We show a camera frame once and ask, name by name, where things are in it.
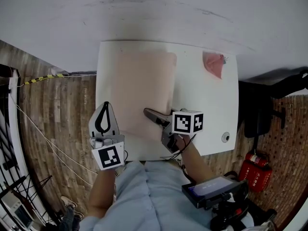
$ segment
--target shoe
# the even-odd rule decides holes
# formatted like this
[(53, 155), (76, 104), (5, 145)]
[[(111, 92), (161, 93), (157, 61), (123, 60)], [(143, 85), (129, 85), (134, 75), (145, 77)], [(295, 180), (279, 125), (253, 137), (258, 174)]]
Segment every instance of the shoe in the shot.
[(64, 202), (65, 206), (71, 205), (74, 209), (77, 207), (77, 204), (75, 202), (65, 196), (61, 196), (61, 200)]
[(74, 215), (75, 215), (75, 216), (79, 216), (81, 220), (82, 220), (83, 217), (84, 217), (83, 214), (82, 214), (81, 212), (77, 212), (77, 211), (74, 211)]

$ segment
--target monitor screen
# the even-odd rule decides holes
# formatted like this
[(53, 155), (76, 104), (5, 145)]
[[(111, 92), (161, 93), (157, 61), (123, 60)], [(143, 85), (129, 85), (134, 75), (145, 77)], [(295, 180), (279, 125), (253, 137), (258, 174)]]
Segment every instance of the monitor screen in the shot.
[(25, 226), (25, 227), (29, 227), (31, 222), (32, 222), (32, 218), (29, 216), (29, 214), (26, 212), (25, 208), (23, 205), (19, 206), (17, 210), (15, 210), (15, 214), (16, 216), (19, 218), (19, 220), (21, 221), (21, 223)]
[(232, 180), (225, 177), (217, 177), (201, 184), (192, 186), (189, 190), (197, 197), (207, 195), (209, 193), (215, 192), (221, 188), (233, 184)]

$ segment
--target black loop handle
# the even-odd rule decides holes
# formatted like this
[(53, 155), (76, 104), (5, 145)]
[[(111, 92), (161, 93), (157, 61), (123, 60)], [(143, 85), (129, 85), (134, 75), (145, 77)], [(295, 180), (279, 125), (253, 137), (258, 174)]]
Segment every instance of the black loop handle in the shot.
[[(100, 114), (98, 115), (97, 119), (95, 120), (95, 128), (102, 135), (103, 135), (103, 133), (108, 132), (109, 129), (110, 129), (110, 118), (109, 118), (108, 105), (109, 105), (109, 102), (104, 102), (103, 108), (102, 108)], [(101, 123), (102, 123), (103, 116), (104, 116), (106, 111), (107, 111), (107, 124), (108, 124), (108, 127), (106, 129), (103, 129), (102, 126), (101, 126)]]

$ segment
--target red fire extinguisher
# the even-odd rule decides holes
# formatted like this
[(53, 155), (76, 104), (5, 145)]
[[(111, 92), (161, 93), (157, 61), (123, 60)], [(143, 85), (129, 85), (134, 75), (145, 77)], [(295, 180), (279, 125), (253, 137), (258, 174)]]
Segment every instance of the red fire extinguisher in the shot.
[(253, 152), (248, 152), (245, 159), (253, 162), (259, 167), (265, 167), (269, 163), (267, 157), (264, 157), (263, 155), (256, 155)]

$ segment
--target hand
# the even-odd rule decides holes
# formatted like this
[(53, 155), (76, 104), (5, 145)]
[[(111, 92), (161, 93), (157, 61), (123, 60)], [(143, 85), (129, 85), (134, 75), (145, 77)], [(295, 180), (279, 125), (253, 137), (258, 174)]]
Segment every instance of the hand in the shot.
[(174, 138), (176, 139), (176, 146), (179, 150), (183, 150), (188, 144), (191, 138), (185, 134), (174, 134)]

